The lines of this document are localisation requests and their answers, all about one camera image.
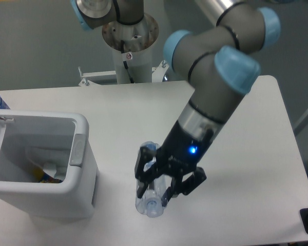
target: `plastic bin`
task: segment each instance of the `plastic bin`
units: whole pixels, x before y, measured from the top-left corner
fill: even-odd
[[[81,114],[0,110],[0,199],[35,216],[91,216],[99,172],[88,133]],[[39,183],[34,170],[45,161],[32,163],[30,149],[45,150],[41,158],[50,162],[69,153],[57,164],[66,170],[63,182]]]

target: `robotic arm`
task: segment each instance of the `robotic arm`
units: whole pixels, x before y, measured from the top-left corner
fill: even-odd
[[[280,35],[278,16],[269,8],[254,10],[243,0],[196,2],[216,27],[197,36],[177,31],[164,46],[165,60],[195,91],[162,146],[140,147],[134,168],[137,199],[146,202],[140,212],[150,217],[161,215],[171,198],[188,195],[206,179],[197,163],[260,74],[260,65],[246,54],[274,44]],[[152,34],[158,28],[151,28],[144,17],[143,0],[71,3],[86,30],[114,22],[110,29],[103,28],[103,37],[121,53],[142,51],[157,38],[158,33]],[[104,35],[105,30],[112,32],[112,38]],[[123,63],[128,72],[125,81],[132,82],[128,65]],[[134,69],[133,75],[141,74],[144,68]],[[166,190],[159,185],[161,175],[172,178]]]
[[[177,31],[164,46],[167,62],[195,91],[162,146],[157,150],[140,147],[134,169],[138,199],[146,199],[148,189],[155,191],[155,179],[161,175],[172,177],[160,196],[162,207],[180,193],[188,195],[206,179],[197,163],[260,74],[260,65],[245,53],[275,43],[281,29],[269,8],[254,10],[240,0],[197,2],[216,27],[197,36]],[[183,181],[186,174],[191,176]]]

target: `screw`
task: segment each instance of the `screw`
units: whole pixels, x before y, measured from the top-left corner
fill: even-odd
[[[166,60],[163,60],[162,61],[162,68],[165,68],[165,65],[167,65],[167,62],[166,62]]]

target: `white table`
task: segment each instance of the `white table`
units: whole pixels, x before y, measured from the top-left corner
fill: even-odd
[[[0,245],[254,245],[308,240],[308,180],[276,80],[261,76],[199,166],[207,180],[161,217],[134,207],[139,145],[162,143],[190,98],[184,81],[0,92],[12,109],[84,114],[100,174],[90,219],[30,217],[0,200]]]

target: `light blue joint cover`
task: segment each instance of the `light blue joint cover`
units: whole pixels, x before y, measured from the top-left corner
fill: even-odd
[[[85,30],[85,31],[92,30],[92,29],[87,25],[87,23],[84,21],[82,15],[80,14],[79,9],[78,9],[78,7],[76,6],[75,0],[71,0],[71,4],[72,4],[72,7],[73,7],[73,9],[74,9],[74,12],[75,12],[76,16],[77,16],[78,19],[79,19],[79,22],[80,22],[80,24],[81,24],[83,30]]]
[[[242,95],[250,92],[261,72],[257,61],[230,46],[222,47],[216,54],[215,66],[223,80]]]
[[[179,30],[171,34],[170,37],[168,37],[168,39],[166,40],[163,47],[163,57],[171,67],[172,67],[172,58],[174,56],[174,51],[179,41],[182,40],[183,37],[190,34],[192,33],[187,30]]]
[[[279,21],[279,18],[274,10],[266,7],[259,8],[258,10],[262,13],[265,21],[266,34],[263,48],[266,48],[276,43],[279,39],[281,34],[281,22]]]

